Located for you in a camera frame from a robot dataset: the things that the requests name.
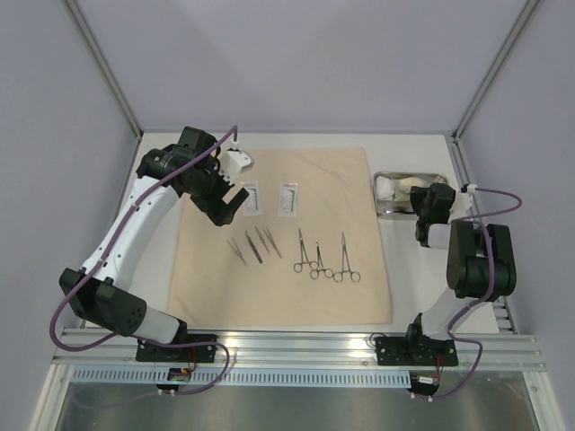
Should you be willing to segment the green mesh packet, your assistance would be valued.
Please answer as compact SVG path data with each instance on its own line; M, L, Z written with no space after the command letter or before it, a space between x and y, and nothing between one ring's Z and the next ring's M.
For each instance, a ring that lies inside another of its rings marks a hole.
M412 213L411 200L409 196L402 196L391 202L391 211L394 213Z

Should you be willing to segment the white gauze pad stack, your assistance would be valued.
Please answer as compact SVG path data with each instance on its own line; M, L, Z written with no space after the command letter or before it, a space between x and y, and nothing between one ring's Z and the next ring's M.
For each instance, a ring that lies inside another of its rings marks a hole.
M387 178L385 176L379 176L375 181L376 186L376 198L382 201L394 201L395 200L395 188L396 180Z

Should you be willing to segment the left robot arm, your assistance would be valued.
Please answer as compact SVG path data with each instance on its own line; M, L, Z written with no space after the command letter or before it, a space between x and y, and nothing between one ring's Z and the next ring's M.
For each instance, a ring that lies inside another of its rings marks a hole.
M74 350L56 334L60 313L69 307L76 317L108 330L111 336L156 344L167 359L186 354L186 323L149 306L129 289L147 244L180 198L189 197L215 226L232 223L249 193L240 188L229 201L224 197L254 165L240 149L237 135L237 127L221 138L185 127L177 143L144 155L128 199L102 242L80 268L67 268L60 276L65 297L49 324L56 346Z

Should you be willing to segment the suture packet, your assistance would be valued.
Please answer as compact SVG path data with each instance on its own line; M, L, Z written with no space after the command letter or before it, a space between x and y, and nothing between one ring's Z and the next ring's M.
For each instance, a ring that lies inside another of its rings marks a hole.
M242 184L242 187L248 192L248 197L243 202L243 215L261 216L263 210L259 182L257 180L246 181Z
M280 183L278 216L296 217L297 197L298 197L297 183Z

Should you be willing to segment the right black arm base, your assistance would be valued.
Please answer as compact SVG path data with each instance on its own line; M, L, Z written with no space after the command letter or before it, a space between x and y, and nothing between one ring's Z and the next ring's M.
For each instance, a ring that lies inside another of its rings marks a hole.
M406 336L378 336L373 339L376 361L381 366L459 365L455 342L422 337L408 340Z

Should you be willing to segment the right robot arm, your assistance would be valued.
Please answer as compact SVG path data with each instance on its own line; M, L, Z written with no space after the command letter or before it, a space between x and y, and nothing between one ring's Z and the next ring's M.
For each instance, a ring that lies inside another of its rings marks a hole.
M479 192L513 198L512 207L471 215ZM404 350L414 363L427 363L438 352L437 342L455 337L455 331L477 309L511 295L517 270L510 230L483 219L519 209L522 199L513 193L468 183L456 190L442 183L410 189L417 216L415 238L420 246L447 251L447 287L437 301L418 314L406 332Z

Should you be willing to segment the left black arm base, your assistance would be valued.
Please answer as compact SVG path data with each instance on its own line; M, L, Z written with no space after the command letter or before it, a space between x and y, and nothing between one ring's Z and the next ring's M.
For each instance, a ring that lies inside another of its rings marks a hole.
M202 343L202 342L216 342L217 335L215 334L187 334L181 340L183 344L189 343ZM150 342L138 342L136 361L141 363L183 363L194 362L213 363L215 360L215 353L217 348L213 345L210 346L196 346L196 347L160 347Z

